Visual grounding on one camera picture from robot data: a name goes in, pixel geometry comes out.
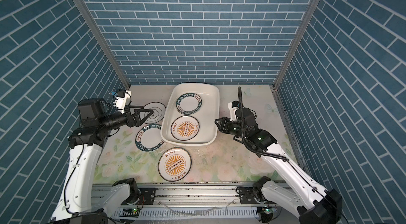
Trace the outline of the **orange sunburst plate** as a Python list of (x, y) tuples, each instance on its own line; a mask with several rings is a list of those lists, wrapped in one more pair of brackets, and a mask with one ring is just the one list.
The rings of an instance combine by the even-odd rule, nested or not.
[(188, 141), (197, 136), (200, 124), (193, 116), (181, 116), (170, 127), (170, 132), (176, 140)]
[(171, 148), (164, 152), (158, 162), (160, 176), (168, 182), (178, 182), (191, 170), (192, 159), (183, 148)]

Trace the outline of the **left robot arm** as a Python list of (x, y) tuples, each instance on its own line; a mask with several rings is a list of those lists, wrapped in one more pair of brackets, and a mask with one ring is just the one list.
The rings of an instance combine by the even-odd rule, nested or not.
[(101, 201), (92, 205), (91, 194), (97, 162), (112, 131), (122, 126), (140, 127), (153, 115), (143, 106), (124, 106), (107, 114), (102, 98), (78, 104), (80, 126), (69, 136), (69, 165), (52, 224), (119, 224), (113, 214), (123, 203), (139, 203), (141, 192), (134, 178), (115, 182)]

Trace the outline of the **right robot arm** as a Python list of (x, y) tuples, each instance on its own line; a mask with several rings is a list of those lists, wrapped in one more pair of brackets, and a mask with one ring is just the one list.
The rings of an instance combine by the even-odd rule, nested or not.
[(291, 188), (287, 190), (263, 176), (253, 184), (256, 201), (273, 202), (302, 224), (336, 224), (341, 220), (343, 198), (337, 190), (327, 190), (292, 161), (276, 138), (259, 128), (250, 109), (233, 108), (231, 115), (215, 120), (218, 130), (233, 135), (234, 140), (274, 168)]

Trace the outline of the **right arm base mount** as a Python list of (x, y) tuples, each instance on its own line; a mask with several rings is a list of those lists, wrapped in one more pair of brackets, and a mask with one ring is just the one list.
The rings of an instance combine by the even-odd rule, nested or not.
[(235, 192), (241, 205), (261, 204), (255, 197), (252, 187), (236, 187)]

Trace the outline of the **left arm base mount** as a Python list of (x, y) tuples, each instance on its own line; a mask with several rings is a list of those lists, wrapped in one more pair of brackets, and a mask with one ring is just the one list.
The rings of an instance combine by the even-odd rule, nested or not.
[(122, 202), (121, 206), (151, 206), (154, 204), (156, 188), (140, 188), (135, 196)]

